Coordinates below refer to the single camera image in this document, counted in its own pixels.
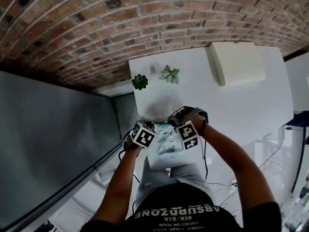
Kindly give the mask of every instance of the dark green succulent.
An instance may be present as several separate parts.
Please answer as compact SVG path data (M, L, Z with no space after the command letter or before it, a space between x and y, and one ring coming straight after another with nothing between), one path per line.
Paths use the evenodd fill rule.
M143 88L146 88L148 84L148 79L146 78L146 76L138 74L132 80L132 84L135 89L142 90Z

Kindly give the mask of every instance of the gray partition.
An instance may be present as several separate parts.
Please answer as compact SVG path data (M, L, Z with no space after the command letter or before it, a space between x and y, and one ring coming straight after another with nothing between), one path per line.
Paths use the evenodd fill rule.
M0 229L119 144L109 98L0 72Z

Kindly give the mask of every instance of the person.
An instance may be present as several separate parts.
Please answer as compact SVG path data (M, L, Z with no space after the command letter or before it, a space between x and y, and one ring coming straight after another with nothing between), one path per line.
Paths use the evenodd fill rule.
M213 194L195 163L153 171L146 158L137 193L136 212L126 220L135 161L141 147L125 152L97 212L85 231L281 231L281 214L261 170L233 140L218 132L199 114L191 119L196 130L233 170L241 202L243 228Z

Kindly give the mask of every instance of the black t-shirt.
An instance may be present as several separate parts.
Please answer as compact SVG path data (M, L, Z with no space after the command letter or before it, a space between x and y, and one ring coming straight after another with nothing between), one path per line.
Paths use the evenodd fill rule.
M92 220L81 232L87 231L226 231L280 232L281 214L277 203L258 205L243 214L244 230L234 217L213 205L202 190L184 183L158 188L138 207L120 227L112 223Z

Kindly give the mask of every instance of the brick wall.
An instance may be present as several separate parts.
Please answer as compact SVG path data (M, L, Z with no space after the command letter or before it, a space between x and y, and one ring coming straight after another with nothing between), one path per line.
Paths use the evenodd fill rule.
M309 0L0 0L5 71L92 89L130 79L128 59L252 41L309 44Z

